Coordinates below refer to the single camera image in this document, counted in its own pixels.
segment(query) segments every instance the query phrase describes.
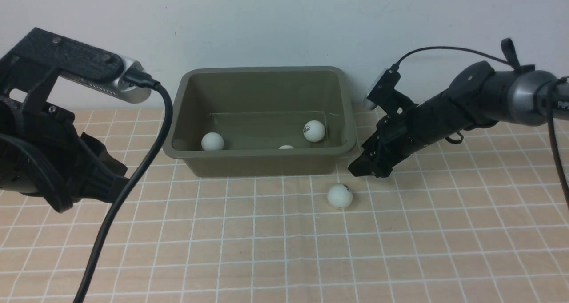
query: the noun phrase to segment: olive green bin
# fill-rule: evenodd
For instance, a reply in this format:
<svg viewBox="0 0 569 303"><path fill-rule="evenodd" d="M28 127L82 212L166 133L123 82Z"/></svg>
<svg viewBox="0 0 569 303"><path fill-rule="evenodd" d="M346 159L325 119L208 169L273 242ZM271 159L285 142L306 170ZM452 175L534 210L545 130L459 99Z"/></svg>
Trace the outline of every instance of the olive green bin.
<svg viewBox="0 0 569 303"><path fill-rule="evenodd" d="M173 108L164 152L197 177L329 174L356 143L344 73L328 66L194 70ZM303 135L310 120L326 127L318 143ZM222 151L202 151L208 132L224 138Z"/></svg>

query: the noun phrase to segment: ping pong ball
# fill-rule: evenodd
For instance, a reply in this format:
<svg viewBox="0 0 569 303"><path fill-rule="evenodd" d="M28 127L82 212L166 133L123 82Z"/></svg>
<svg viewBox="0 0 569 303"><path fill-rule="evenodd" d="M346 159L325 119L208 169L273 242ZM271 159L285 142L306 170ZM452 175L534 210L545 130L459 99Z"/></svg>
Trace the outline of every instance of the ping pong ball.
<svg viewBox="0 0 569 303"><path fill-rule="evenodd" d="M223 138L215 132L210 132L201 139L201 148L204 151L218 151L223 149Z"/></svg>
<svg viewBox="0 0 569 303"><path fill-rule="evenodd" d="M352 191L345 184L335 184L328 190L328 203L338 209L348 207L352 203Z"/></svg>
<svg viewBox="0 0 569 303"><path fill-rule="evenodd" d="M305 125L302 132L304 133L305 138L308 141L316 143L324 138L324 135L326 134L326 129L321 122L312 120Z"/></svg>

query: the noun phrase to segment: black cable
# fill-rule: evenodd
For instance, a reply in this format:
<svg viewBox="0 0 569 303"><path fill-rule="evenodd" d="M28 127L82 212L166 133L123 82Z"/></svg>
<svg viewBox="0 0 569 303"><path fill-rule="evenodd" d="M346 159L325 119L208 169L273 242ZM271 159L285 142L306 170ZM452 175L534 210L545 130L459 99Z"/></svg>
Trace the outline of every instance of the black cable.
<svg viewBox="0 0 569 303"><path fill-rule="evenodd" d="M569 185L567 185L567 178L565 178L565 171L563 170L563 163L561 162L561 155L559 155L559 146L557 145L557 136L555 135L555 125L553 124L553 89L558 84L567 82L567 77L560 78L557 81L551 82L546 88L546 118L547 128L549 130L549 143L551 144L551 152L553 153L553 162L555 162L555 169L559 182L561 183L561 190L569 208Z"/></svg>
<svg viewBox="0 0 569 303"><path fill-rule="evenodd" d="M478 54L479 56L483 56L483 57L491 59L491 60L495 60L496 62L500 62L501 64L506 64L508 66L512 66L508 61L502 60L500 58L496 58L495 56L491 56L490 54L486 54L486 53L476 51L476 50L471 50L469 48L460 48L457 46L427 46L426 48L417 48L416 50L412 50L411 52L405 54L404 56L401 56L401 58L397 61L395 66L399 67L401 62L403 60L405 60L408 56L411 56L412 54L415 54L417 52L422 52L422 51L427 51L427 50L457 50L457 51L462 51L462 52L469 52L469 53L473 53L473 54Z"/></svg>
<svg viewBox="0 0 569 303"><path fill-rule="evenodd" d="M162 123L162 127L158 136L156 137L156 141L148 151L146 157L140 163L140 166L134 173L126 186L120 192L120 195L116 199L116 201L110 206L103 223L101 224L101 228L99 229L99 233L97 234L97 239L93 245L93 250L91 251L91 256L89 257L89 261L87 262L87 268L85 269L85 273L83 274L83 279L81 281L81 285L79 286L79 290L77 290L77 294L75 295L75 299L73 303L83 303L85 296L87 295L87 290L89 289L89 285L91 284L91 280L93 279L93 273L95 272L95 268L97 267L97 261L99 260L99 256L101 255L101 250L103 244L105 243L105 239L107 237L108 231L110 230L110 226L112 221L114 220L118 210L120 210L120 206L126 200L127 196L130 194L130 191L136 186L136 183L142 178L144 172L148 169L154 158L160 152L162 145L166 139L166 135L168 135L168 131L170 129L170 125L172 124L172 116L173 116L173 108L172 108L172 100L168 94L168 91L156 80L153 80L148 74L143 72L133 72L129 76L125 76L125 80L137 86L142 87L151 87L153 90L158 92L162 95L164 99L164 121Z"/></svg>

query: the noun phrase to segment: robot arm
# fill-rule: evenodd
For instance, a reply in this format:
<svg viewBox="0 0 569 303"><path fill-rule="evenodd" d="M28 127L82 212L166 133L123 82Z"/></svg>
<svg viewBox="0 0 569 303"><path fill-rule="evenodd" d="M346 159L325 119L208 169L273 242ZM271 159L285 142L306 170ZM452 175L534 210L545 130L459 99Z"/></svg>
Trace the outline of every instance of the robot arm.
<svg viewBox="0 0 569 303"><path fill-rule="evenodd" d="M439 140L461 143L449 136L462 130L488 128L498 121L538 126L547 122L546 90L552 84L553 116L569 120L569 86L534 66L520 66L513 44L502 42L513 71L497 72L488 62L463 70L447 90L421 105L395 90L400 79L399 62L386 70L366 95L365 105L379 105L387 115L377 123L364 151L350 164L354 176L385 178L409 155Z"/></svg>
<svg viewBox="0 0 569 303"><path fill-rule="evenodd" d="M139 62L33 29L0 59L0 188L40 196L57 211L82 198L113 203L128 179L105 145L73 126L75 115L47 102L59 76L130 103L150 88L127 81ZM10 98L17 88L23 102Z"/></svg>

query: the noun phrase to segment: screw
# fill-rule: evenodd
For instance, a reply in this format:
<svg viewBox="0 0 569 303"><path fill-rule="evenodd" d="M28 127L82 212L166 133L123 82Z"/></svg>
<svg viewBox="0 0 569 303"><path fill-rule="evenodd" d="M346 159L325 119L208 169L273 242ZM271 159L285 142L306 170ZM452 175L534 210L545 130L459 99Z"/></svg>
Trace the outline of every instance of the screw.
<svg viewBox="0 0 569 303"><path fill-rule="evenodd" d="M105 54L102 56L103 62L108 63L112 60L112 57L109 54Z"/></svg>

